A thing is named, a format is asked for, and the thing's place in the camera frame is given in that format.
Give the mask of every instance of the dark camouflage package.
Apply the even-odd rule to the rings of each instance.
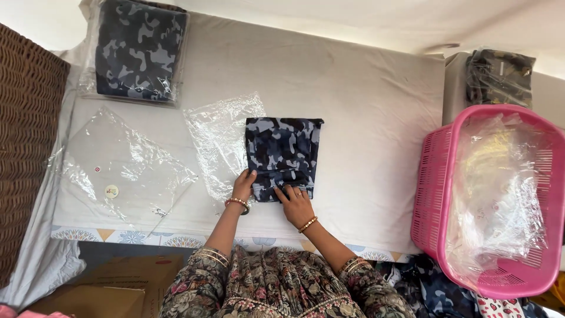
[[[280,201],[275,186],[289,184],[314,197],[322,119],[248,118],[245,147],[249,170],[257,171],[253,193],[259,202]]]
[[[142,0],[95,0],[90,10],[81,95],[176,106],[189,25],[186,11]]]
[[[467,105],[514,104],[532,109],[532,68],[525,55],[475,50],[467,59]]]

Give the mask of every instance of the beaded bracelet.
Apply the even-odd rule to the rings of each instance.
[[[308,222],[305,226],[303,226],[300,230],[298,230],[299,233],[304,232],[304,230],[306,230],[310,225],[312,225],[312,223],[316,222],[318,220],[318,217],[315,216],[313,219],[310,220],[310,222]]]
[[[244,211],[243,213],[241,213],[241,215],[244,216],[244,215],[246,215],[246,214],[249,213],[249,204],[247,204],[247,202],[245,202],[245,201],[243,201],[243,200],[241,200],[241,199],[232,197],[232,198],[226,200],[225,203],[224,203],[224,205],[227,207],[227,206],[228,206],[228,203],[230,203],[230,202],[236,202],[236,203],[239,203],[239,204],[241,204],[241,205],[243,205],[243,206],[245,207],[245,211]]]

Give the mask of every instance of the woman's right hand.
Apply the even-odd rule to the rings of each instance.
[[[290,200],[279,188],[275,187],[275,193],[282,202],[286,219],[299,230],[314,218],[314,210],[308,192],[301,191],[298,187],[293,188],[288,184],[285,186],[285,190]]]

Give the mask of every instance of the woman's left hand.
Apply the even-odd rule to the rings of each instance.
[[[253,170],[249,174],[249,169],[245,169],[233,184],[232,198],[240,199],[245,202],[249,200],[249,197],[253,192],[251,191],[251,184],[257,178],[257,171]]]

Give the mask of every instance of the camouflage fabric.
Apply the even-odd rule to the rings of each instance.
[[[176,99],[171,78],[188,16],[150,4],[102,3],[95,52],[99,94],[161,102]]]
[[[250,170],[257,171],[253,193],[259,202],[279,198],[274,186],[289,184],[314,197],[322,119],[248,118],[245,145]]]
[[[437,262],[426,254],[416,255],[405,264],[377,262],[375,269],[387,277],[395,270],[400,272],[401,279],[394,289],[406,300],[416,318],[483,318],[476,294],[450,281]],[[528,298],[519,298],[518,303],[524,312],[522,318],[548,318],[542,307]],[[520,317],[507,315],[506,318]]]
[[[525,55],[475,50],[467,59],[467,102],[514,104],[532,109],[532,67]]]

